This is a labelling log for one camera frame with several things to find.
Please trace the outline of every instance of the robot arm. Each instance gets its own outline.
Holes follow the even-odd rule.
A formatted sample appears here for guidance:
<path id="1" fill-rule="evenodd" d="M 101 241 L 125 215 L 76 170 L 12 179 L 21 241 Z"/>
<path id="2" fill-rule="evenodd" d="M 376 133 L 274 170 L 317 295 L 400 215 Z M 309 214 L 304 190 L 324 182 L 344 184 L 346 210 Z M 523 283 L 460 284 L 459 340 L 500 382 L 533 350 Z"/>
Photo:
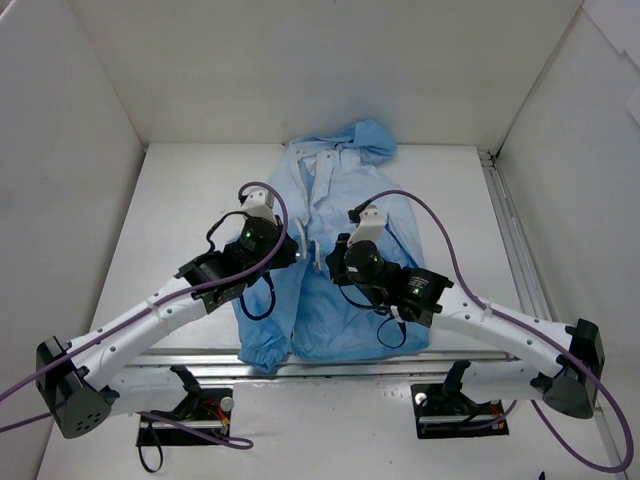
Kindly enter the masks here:
<path id="1" fill-rule="evenodd" d="M 508 323 L 494 308 L 528 325 L 568 350 L 600 378 L 604 354 L 598 327 L 586 320 L 575 326 L 530 317 L 480 299 L 481 308 L 448 278 L 424 268 L 387 262 L 375 241 L 385 228 L 386 215 L 375 205 L 349 212 L 358 226 L 338 236 L 327 264 L 334 283 L 355 285 L 375 311 L 391 315 L 406 335 L 404 322 L 458 332 L 495 346 L 517 358 L 496 367 L 456 362 L 444 392 L 475 405 L 501 398 L 542 399 L 556 411 L 591 418 L 597 390 L 582 372 L 547 342 Z"/>
<path id="2" fill-rule="evenodd" d="M 222 252 L 215 250 L 210 239 L 221 220 L 207 234 L 211 249 L 183 265 L 143 302 L 104 327 L 66 344 L 52 337 L 38 346 L 40 369 L 95 343 L 103 332 L 118 330 L 37 379 L 38 390 L 66 438 L 88 433 L 109 415 L 160 410 L 173 411 L 180 418 L 198 406 L 201 390 L 186 369 L 148 372 L 124 367 L 178 328 L 239 298 L 245 288 L 270 270 L 286 268 L 296 261 L 297 244 L 287 236 L 273 259 L 252 275 L 191 295 L 181 294 L 190 287 L 237 275 L 263 260 L 285 228 L 272 207 L 268 191 L 252 191 L 243 199 L 241 210 L 234 212 L 246 218 L 242 232 Z M 139 320 L 129 325 L 132 318 Z"/>

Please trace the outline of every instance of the light blue shirt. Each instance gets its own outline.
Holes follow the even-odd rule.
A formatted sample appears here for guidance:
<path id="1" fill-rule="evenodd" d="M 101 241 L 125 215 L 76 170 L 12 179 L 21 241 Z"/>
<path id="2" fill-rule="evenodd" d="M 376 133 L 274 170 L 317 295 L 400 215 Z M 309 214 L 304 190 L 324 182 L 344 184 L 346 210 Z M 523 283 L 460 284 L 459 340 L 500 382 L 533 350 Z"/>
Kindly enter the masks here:
<path id="1" fill-rule="evenodd" d="M 407 324 L 407 340 L 398 349 L 383 346 L 376 332 L 386 317 L 353 307 L 331 282 L 326 257 L 338 234 L 353 233 L 347 211 L 375 193 L 397 188 L 375 168 L 391 159 L 396 143 L 373 120 L 349 125 L 328 137 L 302 137 L 289 143 L 269 183 L 284 197 L 289 211 L 289 235 L 301 246 L 295 217 L 304 226 L 307 258 L 285 270 L 271 272 L 276 306 L 264 320 L 252 321 L 234 302 L 238 318 L 240 360 L 263 371 L 275 368 L 289 352 L 308 360 L 349 361 L 381 358 L 423 349 L 428 329 Z M 376 244 L 385 259 L 402 266 L 424 267 L 418 229 L 404 197 L 376 201 L 388 224 Z M 344 288 L 355 302 L 368 304 L 355 287 Z M 267 310 L 270 293 L 259 281 L 244 294 L 254 315 Z M 380 331 L 387 345 L 402 336 L 396 322 Z"/>

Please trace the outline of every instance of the purple cable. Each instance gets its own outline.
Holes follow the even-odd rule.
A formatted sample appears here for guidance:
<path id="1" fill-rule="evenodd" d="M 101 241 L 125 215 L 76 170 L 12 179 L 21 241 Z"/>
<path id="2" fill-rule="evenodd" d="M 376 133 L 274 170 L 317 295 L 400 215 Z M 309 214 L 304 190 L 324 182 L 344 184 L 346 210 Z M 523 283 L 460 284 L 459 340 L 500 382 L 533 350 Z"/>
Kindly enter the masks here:
<path id="1" fill-rule="evenodd" d="M 138 412 L 138 414 L 142 417 L 150 418 L 151 420 L 155 420 L 156 422 L 163 422 L 171 425 L 172 427 L 178 428 L 186 433 L 190 433 L 194 437 L 201 438 L 210 443 L 215 443 L 216 445 L 222 445 L 223 447 L 233 448 L 235 450 L 250 450 L 253 448 L 253 442 L 248 438 L 241 437 L 214 437 L 213 435 L 207 435 L 206 433 L 199 432 L 198 430 L 187 427 L 186 425 L 175 422 L 173 420 L 169 420 L 168 418 L 161 417 L 160 415 L 156 415 L 151 412 Z"/>
<path id="2" fill-rule="evenodd" d="M 416 197 L 412 193 L 405 192 L 404 190 L 386 190 L 384 192 L 377 193 L 373 197 L 371 197 L 369 200 L 367 200 L 367 203 L 369 203 L 369 204 L 373 203 L 378 198 L 385 197 L 387 195 L 403 195 L 405 197 L 408 197 L 408 198 L 412 199 L 413 201 L 415 201 L 422 208 L 424 208 L 429 213 L 429 215 L 431 215 L 431 218 L 433 219 L 434 222 L 436 222 L 436 225 L 438 225 L 438 228 L 440 229 L 440 232 L 442 233 L 442 235 L 444 237 L 444 240 L 447 243 L 447 248 L 449 249 L 449 255 L 451 256 L 451 262 L 453 263 L 453 270 L 455 271 L 456 278 L 458 279 L 458 282 L 460 283 L 460 286 L 462 287 L 464 292 L 467 294 L 467 296 L 473 301 L 473 303 L 475 303 L 480 308 L 485 310 L 487 308 L 487 305 L 485 305 L 476 295 L 473 294 L 473 292 L 471 291 L 471 289 L 469 288 L 469 286 L 465 282 L 464 277 L 462 276 L 462 272 L 460 271 L 460 265 L 458 263 L 458 257 L 456 256 L 456 252 L 455 252 L 455 250 L 453 248 L 453 243 L 451 242 L 451 237 L 449 237 L 449 233 L 447 232 L 447 229 L 445 228 L 443 223 L 440 221 L 440 219 L 438 218 L 436 213 L 426 203 L 424 203 L 420 198 Z M 603 466 L 603 465 L 598 465 L 596 463 L 593 463 L 590 460 L 587 460 L 586 458 L 581 456 L 578 452 L 576 452 L 573 448 L 571 448 L 569 446 L 569 444 L 567 444 L 567 442 L 560 436 L 560 434 L 556 431 L 556 429 L 553 428 L 553 426 L 549 422 L 549 419 L 542 413 L 542 411 L 540 410 L 540 407 L 538 407 L 536 402 L 532 401 L 533 408 L 536 410 L 538 415 L 540 415 L 540 418 L 542 419 L 543 423 L 551 431 L 551 434 L 556 438 L 556 440 L 558 440 L 558 442 L 560 442 L 560 445 L 562 445 L 573 457 L 575 457 L 581 463 L 583 463 L 584 465 L 587 465 L 588 467 L 590 467 L 590 468 L 592 468 L 594 470 L 597 470 L 599 472 L 604 472 L 604 473 L 619 473 L 619 472 L 625 471 L 629 467 L 629 465 L 631 465 L 631 462 L 633 461 L 633 455 L 634 455 L 634 449 L 635 449 L 634 443 L 633 443 L 633 435 L 631 433 L 631 428 L 629 427 L 629 422 L 627 421 L 627 418 L 625 417 L 624 413 L 622 412 L 622 409 L 620 408 L 620 405 L 618 404 L 618 402 L 616 402 L 616 400 L 613 397 L 613 395 L 611 394 L 611 392 L 609 392 L 609 390 L 607 390 L 607 388 L 604 386 L 604 384 L 591 371 L 591 369 L 589 369 L 587 366 L 585 366 L 582 363 L 582 361 L 580 361 L 580 359 L 578 359 L 576 356 L 574 356 L 571 352 L 569 352 L 567 349 L 565 349 L 562 345 L 557 343 L 551 337 L 549 337 L 548 335 L 545 335 L 542 332 L 539 332 L 535 328 L 527 325 L 524 322 L 521 322 L 520 320 L 518 320 L 517 318 L 512 317 L 511 315 L 508 315 L 508 314 L 506 314 L 504 312 L 501 312 L 500 310 L 496 310 L 496 309 L 492 308 L 491 312 L 494 315 L 502 318 L 503 320 L 505 320 L 505 321 L 507 321 L 509 323 L 512 323 L 514 325 L 517 325 L 518 327 L 522 328 L 523 330 L 526 330 L 527 332 L 531 333 L 532 335 L 535 335 L 536 337 L 540 338 L 541 340 L 543 340 L 547 344 L 551 345 L 553 348 L 558 350 L 558 352 L 560 352 L 566 359 L 568 359 L 571 363 L 573 363 L 582 373 L 584 373 L 587 376 L 587 378 L 589 378 L 589 380 L 591 380 L 593 382 L 593 384 L 596 386 L 596 388 L 607 399 L 607 401 L 611 405 L 611 408 L 613 409 L 613 411 L 615 412 L 616 416 L 618 417 L 618 421 L 620 422 L 620 426 L 622 427 L 622 431 L 624 433 L 627 453 L 626 453 L 624 459 L 622 460 L 622 462 L 619 465 L 616 465 L 615 467 L 606 467 L 606 466 Z"/>
<path id="3" fill-rule="evenodd" d="M 170 293 L 169 295 L 166 295 L 166 296 L 162 297 L 161 299 L 159 299 L 158 301 L 156 301 L 154 303 L 154 306 L 159 307 L 161 305 L 164 305 L 167 302 L 170 302 L 171 300 L 176 299 L 177 297 L 180 297 L 182 295 L 186 295 L 188 293 L 198 292 L 200 290 L 206 290 L 206 289 L 209 289 L 209 288 L 213 288 L 213 287 L 217 287 L 217 286 L 224 285 L 224 284 L 227 284 L 227 283 L 232 283 L 232 282 L 235 282 L 237 280 L 241 280 L 242 278 L 247 277 L 247 276 L 251 275 L 252 273 L 255 273 L 258 270 L 260 270 L 262 267 L 264 267 L 266 264 L 268 264 L 273 259 L 273 257 L 275 257 L 276 253 L 278 253 L 278 250 L 280 249 L 280 247 L 284 243 L 285 238 L 287 237 L 287 225 L 289 224 L 289 214 L 287 212 L 287 206 L 285 205 L 284 199 L 282 198 L 282 196 L 271 185 L 268 185 L 268 184 L 266 184 L 264 182 L 249 182 L 249 183 L 245 183 L 242 187 L 240 187 L 240 190 L 239 190 L 238 193 L 240 195 L 242 195 L 242 193 L 249 187 L 261 187 L 261 188 L 264 188 L 264 189 L 268 190 L 269 192 L 271 192 L 271 194 L 273 194 L 274 197 L 276 197 L 276 200 L 278 200 L 278 203 L 280 204 L 280 208 L 282 209 L 282 225 L 283 225 L 283 228 L 282 228 L 282 232 L 280 232 L 280 236 L 278 237 L 278 241 L 274 245 L 273 249 L 260 262 L 255 264 L 253 267 L 248 268 L 244 272 L 240 272 L 240 273 L 237 273 L 235 275 L 231 275 L 229 277 L 225 277 L 225 278 L 222 278 L 222 279 L 219 279 L 219 280 L 213 280 L 211 282 L 203 283 L 201 285 L 196 285 L 194 287 L 183 288 L 182 290 L 178 290 L 176 292 Z M 68 361 L 68 360 L 72 359 L 73 357 L 75 357 L 76 355 L 80 355 L 82 352 L 87 351 L 92 346 L 102 342 L 106 338 L 109 338 L 110 336 L 118 333 L 120 330 L 122 330 L 124 328 L 127 328 L 129 325 L 131 325 L 131 324 L 137 322 L 138 320 L 146 317 L 149 313 L 151 313 L 151 309 L 150 308 L 145 308 L 144 310 L 140 311 L 139 313 L 136 313 L 134 316 L 132 316 L 131 318 L 125 320 L 124 322 L 122 322 L 121 324 L 119 324 L 116 327 L 112 328 L 111 330 L 102 333 L 101 335 L 99 335 L 96 338 L 94 338 L 92 341 L 82 345 L 81 347 L 78 347 L 78 349 L 74 350 L 73 352 L 67 353 L 67 354 L 61 356 L 60 358 L 58 358 L 58 359 L 54 360 L 53 362 L 51 362 L 49 365 L 41 368 L 40 370 L 38 370 L 38 371 L 32 373 L 31 375 L 27 376 L 26 378 L 22 379 L 21 381 L 16 383 L 14 386 L 12 386 L 11 388 L 7 389 L 6 391 L 4 391 L 4 392 L 2 392 L 0 394 L 0 403 L 3 402 L 4 400 L 6 400 L 11 395 L 13 395 L 14 393 L 16 393 L 21 388 L 25 387 L 26 385 L 28 385 L 29 383 L 31 383 L 32 381 L 37 379 L 39 376 L 50 372 L 54 368 L 59 367 L 60 365 L 62 365 L 66 361 Z M 14 423 L 12 425 L 7 425 L 5 427 L 0 428 L 0 433 L 6 432 L 6 431 L 9 431 L 9 430 L 13 430 L 15 428 L 21 427 L 23 425 L 27 425 L 29 423 L 33 423 L 33 422 L 35 422 L 37 420 L 41 420 L 42 418 L 46 418 L 46 416 L 48 416 L 48 415 L 50 415 L 50 414 L 42 414 L 42 415 L 38 415 L 37 417 L 32 417 L 32 418 L 29 418 L 29 419 L 26 419 L 26 420 L 22 420 L 20 422 Z M 166 419 L 162 419 L 162 421 L 169 423 L 169 421 L 166 420 Z M 176 428 L 179 428 L 179 429 L 184 430 L 184 431 L 188 431 L 190 433 L 191 433 L 191 430 L 193 430 L 193 429 L 190 429 L 189 427 L 185 427 L 181 423 L 178 423 L 178 422 L 176 422 L 176 423 L 177 423 Z"/>
<path id="4" fill-rule="evenodd" d="M 27 418 L 26 420 L 21 420 L 20 422 L 0 428 L 0 434 L 6 433 L 10 430 L 15 430 L 16 428 L 24 427 L 31 423 L 38 422 L 40 420 L 44 420 L 45 418 L 50 418 L 50 417 L 51 417 L 51 412 L 41 413 L 40 415 L 36 415 L 35 417 Z"/>

